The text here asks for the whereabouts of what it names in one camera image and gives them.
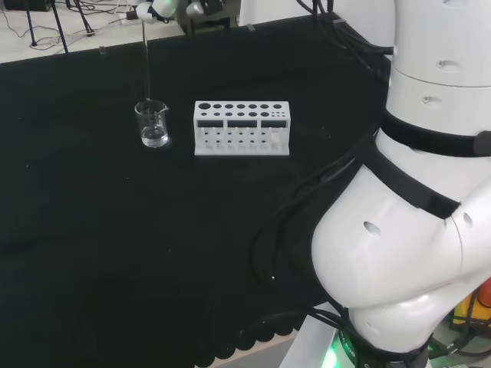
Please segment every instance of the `white floor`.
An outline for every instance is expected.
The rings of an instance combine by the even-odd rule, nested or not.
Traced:
[[[121,0],[120,3],[125,5],[126,0]],[[102,4],[114,4],[115,7],[117,1],[108,0],[102,1],[99,4],[95,5],[97,9],[109,10],[112,9],[113,6]],[[106,47],[116,44],[128,44],[142,40],[141,23],[139,21],[116,21],[120,19],[121,14],[114,15],[100,13],[88,15],[87,20],[95,30],[95,35],[87,37],[84,23],[78,13],[68,10],[65,4],[57,3],[56,8],[60,17],[61,27],[66,35],[68,50],[70,52],[89,50],[99,48],[100,46]],[[25,11],[16,12],[4,8],[2,8],[2,10],[5,12],[10,27],[14,28],[21,36],[24,34],[24,36],[19,38],[16,33],[9,29],[5,16],[0,12],[0,63],[64,53],[63,45],[59,40],[58,33],[55,30],[39,27],[34,28],[35,39],[46,39],[39,41],[36,48],[49,48],[53,44],[56,44],[56,46],[45,51],[33,50],[30,48],[31,35],[27,31],[29,26]],[[128,7],[126,5],[120,6],[118,10],[119,12],[125,12],[128,10]],[[49,12],[33,11],[31,13],[31,18],[34,27],[44,26],[57,29],[52,10]],[[153,25],[146,25],[146,28],[149,40],[183,35],[183,30],[175,21],[170,22],[168,25],[157,22]]]

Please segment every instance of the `screw hole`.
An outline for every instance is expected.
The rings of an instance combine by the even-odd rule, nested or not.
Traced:
[[[367,229],[368,233],[374,238],[379,238],[381,236],[381,230],[375,224],[365,221],[363,226]]]

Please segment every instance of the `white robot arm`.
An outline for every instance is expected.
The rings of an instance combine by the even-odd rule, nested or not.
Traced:
[[[153,0],[152,2],[141,2],[130,0],[129,5],[137,7],[136,15],[146,22],[168,21],[174,16],[177,6],[182,0]],[[190,18],[205,17],[220,12],[225,0],[195,0],[186,8]]]
[[[491,48],[481,44],[491,39],[491,0],[395,5],[390,118],[377,150],[456,210],[438,217],[417,208],[362,166],[318,224],[312,259],[364,339],[407,353],[491,277],[491,141],[477,138],[491,130]]]

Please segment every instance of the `floor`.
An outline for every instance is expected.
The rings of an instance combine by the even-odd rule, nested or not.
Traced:
[[[121,17],[125,18],[124,13],[129,9],[126,3],[127,0],[96,0],[97,2],[93,2],[97,10],[100,9],[107,12],[87,15],[89,24],[95,30],[95,34],[91,37],[87,36],[80,15],[69,10],[61,0],[59,1],[57,10],[70,52],[140,42],[142,40],[140,21],[121,19]],[[0,12],[3,12],[3,14],[0,14],[0,63],[64,53],[52,10],[48,12],[33,11],[31,13],[33,26],[35,27],[35,39],[39,40],[38,46],[34,48],[30,47],[31,35],[28,31],[28,19],[25,11],[10,11],[3,7],[2,0],[0,0],[0,3],[2,4]],[[240,4],[240,0],[229,0],[224,11],[209,19],[230,17],[232,26],[235,26],[236,16],[237,19],[239,18]],[[147,25],[146,29],[149,40],[184,35],[183,29],[176,21],[172,21],[167,25],[157,22]]]

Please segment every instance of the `black cable bundle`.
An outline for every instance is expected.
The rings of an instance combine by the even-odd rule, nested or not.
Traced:
[[[473,315],[474,305],[476,304],[477,298],[478,298],[478,291],[474,291],[471,297],[471,302],[469,305],[469,309],[467,311],[467,315],[465,317],[466,323],[464,325],[464,331],[458,339],[453,341],[448,346],[444,346],[440,341],[434,338],[432,339],[432,343],[436,344],[439,347],[439,349],[431,352],[430,354],[431,359],[446,357],[447,355],[450,354],[456,354],[462,357],[488,357],[491,355],[491,349],[479,353],[469,353],[466,351],[462,351],[469,345],[469,343],[474,339],[474,337],[478,336],[477,331],[474,330],[471,325],[473,321],[472,315]],[[487,321],[487,324],[486,322],[484,323],[486,324],[486,326],[489,326],[490,322],[491,319]]]
[[[371,44],[342,27],[344,21],[341,19],[334,19],[334,14],[332,12],[332,9],[330,9],[334,4],[332,0],[328,1],[328,13],[326,13],[322,3],[319,0],[314,0],[314,9],[309,8],[302,0],[297,0],[297,3],[307,12],[314,15],[316,19],[318,17],[316,13],[318,7],[321,12],[319,16],[321,20],[321,25],[328,25],[329,28],[332,29],[334,36],[338,41],[333,41],[332,37],[330,37],[325,32],[325,30],[320,27],[319,30],[322,32],[328,42],[333,44],[335,47],[340,48],[341,50],[348,51],[353,56],[353,58],[363,66],[363,68],[376,75],[377,78],[381,79],[384,83],[388,83],[388,77],[385,76],[381,71],[372,68],[369,63],[366,62],[366,60],[363,59],[362,56],[360,56],[360,54],[390,55],[394,53],[394,48]]]

